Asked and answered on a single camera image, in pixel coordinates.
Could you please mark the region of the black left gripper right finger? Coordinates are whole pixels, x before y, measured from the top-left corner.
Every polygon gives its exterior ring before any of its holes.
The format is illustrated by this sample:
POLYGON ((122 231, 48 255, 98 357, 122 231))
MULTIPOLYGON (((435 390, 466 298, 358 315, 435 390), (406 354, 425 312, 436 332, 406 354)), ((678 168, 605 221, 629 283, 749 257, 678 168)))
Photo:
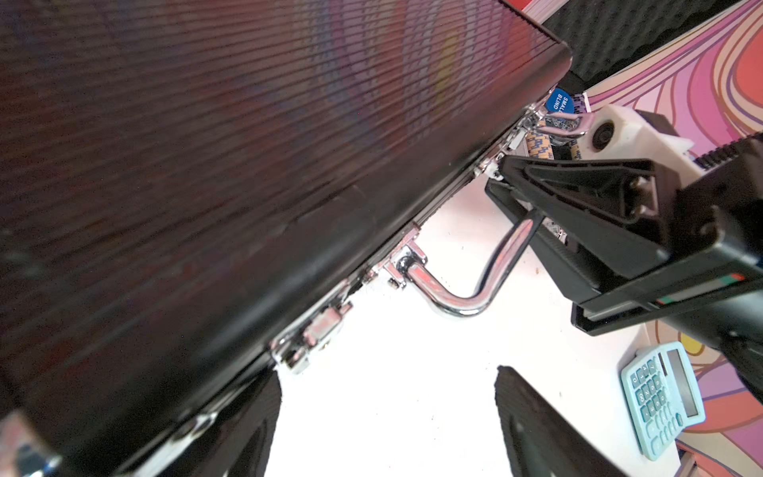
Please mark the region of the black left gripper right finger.
POLYGON ((514 476, 622 476, 514 368, 500 367, 495 402, 514 476))

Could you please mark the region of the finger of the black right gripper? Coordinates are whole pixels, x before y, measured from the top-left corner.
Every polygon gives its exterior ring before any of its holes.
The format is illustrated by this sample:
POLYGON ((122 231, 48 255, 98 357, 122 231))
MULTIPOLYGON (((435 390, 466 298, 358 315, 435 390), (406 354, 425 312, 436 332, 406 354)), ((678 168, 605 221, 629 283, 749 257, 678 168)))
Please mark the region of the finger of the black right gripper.
POLYGON ((522 198, 623 278, 665 264, 681 186, 647 159, 552 161, 508 157, 500 174, 522 198))
MULTIPOLYGON (((528 212, 508 185, 489 179, 485 192, 512 223, 522 220, 528 212)), ((544 225, 538 228, 530 247, 567 299, 580 304, 599 295, 602 262, 588 250, 582 246, 570 248, 544 225)))

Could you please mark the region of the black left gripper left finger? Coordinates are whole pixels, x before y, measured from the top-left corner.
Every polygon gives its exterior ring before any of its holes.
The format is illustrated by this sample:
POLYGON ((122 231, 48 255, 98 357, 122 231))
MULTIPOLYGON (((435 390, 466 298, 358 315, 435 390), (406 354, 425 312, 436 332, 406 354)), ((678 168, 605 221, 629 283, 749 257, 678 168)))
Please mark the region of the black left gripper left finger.
POLYGON ((164 476, 262 476, 265 474, 282 390, 277 372, 261 373, 225 407, 212 427, 177 458, 164 476))

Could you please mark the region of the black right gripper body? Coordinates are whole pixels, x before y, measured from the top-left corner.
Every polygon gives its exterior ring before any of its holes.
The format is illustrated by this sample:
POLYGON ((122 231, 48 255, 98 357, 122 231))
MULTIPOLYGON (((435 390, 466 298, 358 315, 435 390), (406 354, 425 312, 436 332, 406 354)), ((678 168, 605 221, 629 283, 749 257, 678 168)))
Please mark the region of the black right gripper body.
POLYGON ((762 397, 762 136, 699 159, 703 177, 677 194, 675 253, 660 268, 610 291, 612 314, 574 306, 572 324, 596 336, 664 320, 719 351, 762 397))

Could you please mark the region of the silver aluminium poker case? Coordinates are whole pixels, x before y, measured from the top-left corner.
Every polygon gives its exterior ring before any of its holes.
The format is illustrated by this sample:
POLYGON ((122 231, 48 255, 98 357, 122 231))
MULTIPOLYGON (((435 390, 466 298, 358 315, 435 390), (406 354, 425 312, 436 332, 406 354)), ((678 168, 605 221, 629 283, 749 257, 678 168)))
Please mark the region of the silver aluminium poker case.
POLYGON ((570 1, 544 27, 570 46, 562 82, 593 111, 656 114, 701 156, 745 135, 715 86, 715 65, 755 1, 570 1))

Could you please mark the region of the black poker case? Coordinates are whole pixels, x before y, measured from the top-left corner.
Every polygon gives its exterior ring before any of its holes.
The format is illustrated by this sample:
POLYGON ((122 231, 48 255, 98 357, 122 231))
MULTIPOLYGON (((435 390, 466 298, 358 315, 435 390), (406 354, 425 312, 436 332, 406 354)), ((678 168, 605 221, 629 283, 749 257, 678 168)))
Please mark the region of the black poker case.
POLYGON ((504 1, 5 1, 1 472, 164 476, 571 64, 504 1))

